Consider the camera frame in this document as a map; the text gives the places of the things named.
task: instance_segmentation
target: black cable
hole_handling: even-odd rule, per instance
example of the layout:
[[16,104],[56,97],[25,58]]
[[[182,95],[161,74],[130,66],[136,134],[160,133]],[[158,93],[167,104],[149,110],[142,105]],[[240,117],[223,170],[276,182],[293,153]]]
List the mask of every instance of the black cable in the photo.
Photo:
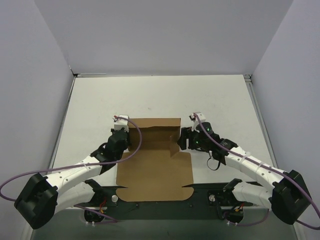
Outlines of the black cable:
[[206,166],[212,171],[217,171],[220,168],[221,162],[218,161],[218,166],[216,167],[216,169],[212,169],[211,167],[209,167],[209,164],[208,164],[210,159],[211,159],[211,157],[209,157],[209,159],[206,161]]
[[244,204],[244,203],[245,203],[244,201],[238,201],[230,210],[227,210],[227,211],[223,212],[222,218],[228,220],[229,215],[232,212],[237,212],[237,210],[239,211],[241,209],[242,204]]
[[218,215],[218,219],[220,220],[225,220],[224,214],[222,212],[220,203],[218,199],[215,199],[215,201],[213,202],[213,204],[216,206],[216,213]]

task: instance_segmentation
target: cable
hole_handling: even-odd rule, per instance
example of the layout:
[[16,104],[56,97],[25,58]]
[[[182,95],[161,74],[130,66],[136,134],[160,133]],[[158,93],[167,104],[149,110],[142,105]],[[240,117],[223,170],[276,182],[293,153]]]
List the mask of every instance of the cable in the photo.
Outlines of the cable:
[[240,201],[236,205],[234,205],[229,211],[234,211],[236,209],[236,207],[238,207],[238,209],[240,209],[244,205],[245,205],[245,202],[244,201]]
[[[138,125],[136,125],[133,121],[131,121],[130,119],[128,118],[125,118],[125,117],[122,117],[122,116],[114,116],[116,119],[123,119],[123,120],[126,120],[128,121],[129,123],[131,123],[132,125],[134,125],[134,127],[137,129],[138,133],[139,133],[139,144],[138,144],[138,147],[136,148],[136,150],[130,155],[130,156],[127,156],[125,157],[124,159],[120,159],[120,160],[117,160],[117,161],[110,161],[110,162],[97,162],[97,163],[88,163],[86,164],[86,166],[96,166],[96,165],[110,165],[110,164],[118,164],[118,163],[122,163],[130,158],[132,158],[137,152],[138,150],[140,149],[141,147],[141,144],[142,144],[142,133],[141,133],[141,130],[140,128],[138,127]],[[81,165],[81,164],[77,164],[77,165],[71,165],[71,166],[63,166],[63,167],[57,167],[57,168],[48,168],[48,169],[42,169],[42,170],[35,170],[35,171],[28,171],[28,172],[25,172],[25,173],[21,173],[19,175],[16,175],[16,176],[13,176],[11,177],[10,179],[8,179],[7,181],[5,181],[4,183],[2,183],[0,185],[0,197],[5,199],[5,200],[8,200],[8,201],[11,201],[11,202],[15,202],[16,200],[14,198],[11,198],[11,197],[7,197],[5,195],[3,195],[3,193],[1,192],[2,191],[2,188],[7,185],[8,183],[10,183],[11,181],[15,180],[15,179],[18,179],[20,177],[23,177],[23,176],[27,176],[27,175],[30,175],[30,174],[37,174],[37,173],[47,173],[47,172],[53,172],[53,171],[60,171],[60,170],[66,170],[66,169],[75,169],[75,168],[83,168],[84,166]]]
[[102,210],[102,208],[106,205],[107,203],[107,197],[104,197],[103,202],[100,204],[99,212],[104,214],[105,212]]
[[216,167],[215,169],[212,169],[211,167],[209,167],[209,164],[208,164],[210,159],[212,159],[212,158],[209,157],[209,159],[206,161],[206,166],[207,166],[210,170],[212,170],[212,171],[217,171],[217,170],[220,168],[221,162],[218,161],[217,167]]
[[[223,217],[226,218],[226,215],[228,214],[228,211],[225,211],[223,213]],[[261,224],[263,223],[265,220],[267,220],[267,218],[269,217],[269,214],[270,214],[270,210],[267,209],[267,212],[266,214],[264,215],[264,217],[259,220],[259,221],[256,221],[256,222],[252,222],[252,223],[234,223],[232,221],[229,221],[228,223],[232,224],[232,225],[235,225],[237,227],[251,227],[251,226],[254,226],[254,225],[258,225],[258,224]]]
[[218,200],[214,201],[213,205],[216,207],[216,213],[218,215],[218,219],[225,220],[219,201]]
[[74,207],[76,208],[79,208],[79,209],[83,209],[83,210],[86,210],[86,211],[89,211],[89,212],[92,212],[94,214],[97,214],[99,216],[102,216],[102,217],[105,217],[106,219],[109,219],[110,221],[101,221],[101,222],[95,222],[94,224],[116,224],[118,222],[117,219],[111,217],[111,216],[108,216],[108,215],[105,215],[99,211],[95,211],[93,209],[90,209],[90,208],[87,208],[87,207],[84,207],[84,206],[81,206],[79,204],[76,204],[74,205]]
[[238,212],[241,208],[244,209],[245,203],[243,202],[235,211]]
[[112,221],[112,222],[111,222],[111,221],[104,221],[104,219],[103,219],[102,221],[100,221],[100,222],[87,221],[83,215],[84,215],[84,213],[81,212],[80,215],[79,215],[79,220],[80,220],[82,223],[84,223],[84,224],[86,224],[86,225],[92,225],[93,227],[94,227],[95,225],[113,224],[113,223],[115,223],[114,221]]
[[[231,154],[233,154],[233,155],[235,155],[235,156],[238,156],[238,157],[240,157],[240,158],[243,158],[243,157],[244,157],[244,156],[242,156],[242,155],[239,154],[239,153],[236,153],[236,152],[234,152],[234,151],[231,151],[231,150],[227,149],[226,147],[224,147],[224,146],[222,146],[221,144],[219,144],[216,140],[214,140],[214,139],[207,133],[207,131],[206,131],[206,129],[204,128],[204,126],[203,126],[201,120],[199,119],[198,115],[197,115],[196,113],[194,113],[193,116],[195,116],[196,119],[198,120],[199,125],[200,125],[201,129],[203,130],[203,132],[205,133],[205,135],[206,135],[215,145],[217,145],[219,148],[221,148],[221,149],[223,149],[223,150],[227,151],[228,153],[231,153]],[[253,163],[253,164],[260,165],[258,162],[256,162],[255,160],[251,159],[250,157],[245,157],[244,159],[248,160],[249,162],[251,162],[251,163]],[[263,169],[266,169],[266,170],[268,170],[268,171],[272,171],[272,172],[274,172],[274,173],[276,173],[276,174],[279,174],[280,176],[282,176],[282,177],[284,177],[285,179],[287,179],[290,183],[292,183],[292,184],[302,193],[302,195],[309,201],[309,203],[312,205],[312,207],[314,208],[316,214],[318,215],[318,217],[319,217],[319,219],[320,219],[320,210],[319,210],[319,208],[317,207],[317,205],[315,204],[315,202],[312,200],[312,198],[306,193],[306,191],[303,190],[303,188],[302,188],[301,186],[299,186],[299,184],[297,184],[293,179],[291,179],[290,177],[288,177],[288,176],[285,175],[284,173],[282,173],[282,172],[280,172],[280,171],[278,171],[278,170],[275,170],[275,169],[273,169],[272,167],[268,167],[268,166],[265,166],[265,165],[263,165],[263,164],[260,165],[260,166],[261,166],[261,168],[263,168]],[[296,222],[299,223],[299,224],[302,224],[303,226],[306,226],[307,228],[310,228],[310,229],[313,229],[313,230],[320,230],[320,226],[318,226],[318,227],[317,227],[317,226],[311,226],[311,225],[309,225],[309,224],[307,224],[307,223],[304,223],[304,222],[302,222],[302,221],[300,221],[300,220],[297,220]]]

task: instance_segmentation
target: brown cardboard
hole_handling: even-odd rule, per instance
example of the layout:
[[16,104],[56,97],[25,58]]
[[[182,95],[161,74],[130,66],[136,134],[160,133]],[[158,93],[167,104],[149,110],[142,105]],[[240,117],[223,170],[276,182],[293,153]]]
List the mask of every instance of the brown cardboard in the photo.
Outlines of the brown cardboard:
[[[180,118],[132,119],[141,129],[142,145],[135,156],[118,163],[116,194],[126,202],[182,201],[194,192],[191,155],[180,152],[177,140]],[[129,124],[130,152],[139,144],[136,128]]]

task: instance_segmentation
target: cardboard box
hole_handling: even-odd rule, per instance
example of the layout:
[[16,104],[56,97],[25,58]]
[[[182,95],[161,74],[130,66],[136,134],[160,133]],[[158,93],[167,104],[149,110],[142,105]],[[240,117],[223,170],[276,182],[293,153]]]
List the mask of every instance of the cardboard box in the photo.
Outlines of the cardboard box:
[[[182,201],[194,192],[191,155],[180,152],[180,118],[132,119],[141,129],[142,145],[136,155],[117,166],[116,190],[126,202]],[[139,144],[136,128],[129,124],[132,154]]]

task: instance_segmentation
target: white plastic link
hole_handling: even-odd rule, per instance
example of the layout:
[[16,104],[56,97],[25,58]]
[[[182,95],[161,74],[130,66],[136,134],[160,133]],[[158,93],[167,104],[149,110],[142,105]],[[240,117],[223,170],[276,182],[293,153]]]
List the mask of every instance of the white plastic link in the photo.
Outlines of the white plastic link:
[[255,170],[255,174],[257,174],[258,170],[260,169],[261,165],[265,164],[263,161],[261,161],[258,165],[258,167]]
[[82,163],[82,165],[85,167],[85,169],[89,170],[88,166],[85,163]]
[[250,156],[251,156],[251,152],[247,151],[247,152],[243,155],[243,157],[241,158],[240,163],[242,164],[242,162],[243,162],[247,157],[250,157]]

